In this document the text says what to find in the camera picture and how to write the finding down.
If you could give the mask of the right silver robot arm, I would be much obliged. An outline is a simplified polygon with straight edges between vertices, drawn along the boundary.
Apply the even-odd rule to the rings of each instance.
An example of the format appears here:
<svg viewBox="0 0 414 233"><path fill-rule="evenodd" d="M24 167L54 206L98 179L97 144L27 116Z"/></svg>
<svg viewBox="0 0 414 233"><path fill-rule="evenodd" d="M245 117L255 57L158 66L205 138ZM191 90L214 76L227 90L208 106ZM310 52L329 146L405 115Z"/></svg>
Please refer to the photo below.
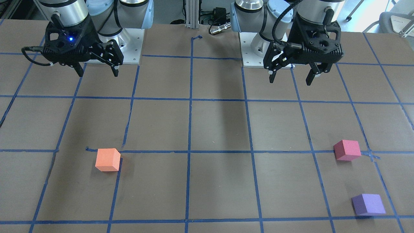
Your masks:
<svg viewBox="0 0 414 233"><path fill-rule="evenodd" d="M36 51L48 60L36 65L68 66L82 77L81 62L97 60L107 64L115 77L133 42L127 29L148 29L153 25L152 0L36 0L49 21L43 46L22 48Z"/></svg>

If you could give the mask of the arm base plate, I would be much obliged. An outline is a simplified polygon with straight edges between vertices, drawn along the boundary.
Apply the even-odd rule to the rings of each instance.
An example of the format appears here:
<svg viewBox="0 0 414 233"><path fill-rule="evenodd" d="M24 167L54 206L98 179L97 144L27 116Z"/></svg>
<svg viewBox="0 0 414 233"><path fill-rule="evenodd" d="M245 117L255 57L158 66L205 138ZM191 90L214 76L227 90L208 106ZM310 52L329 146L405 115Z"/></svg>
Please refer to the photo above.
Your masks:
<svg viewBox="0 0 414 233"><path fill-rule="evenodd" d="M117 41L124 56L123 64L139 64L144 34L145 29L123 28L122 31L120 31L120 33L115 36L105 37L99 35L99 38L103 42L107 42L110 39Z"/></svg>
<svg viewBox="0 0 414 233"><path fill-rule="evenodd" d="M269 41L264 40L259 33L240 32L240 49L244 68L264 68L264 56Z"/></svg>

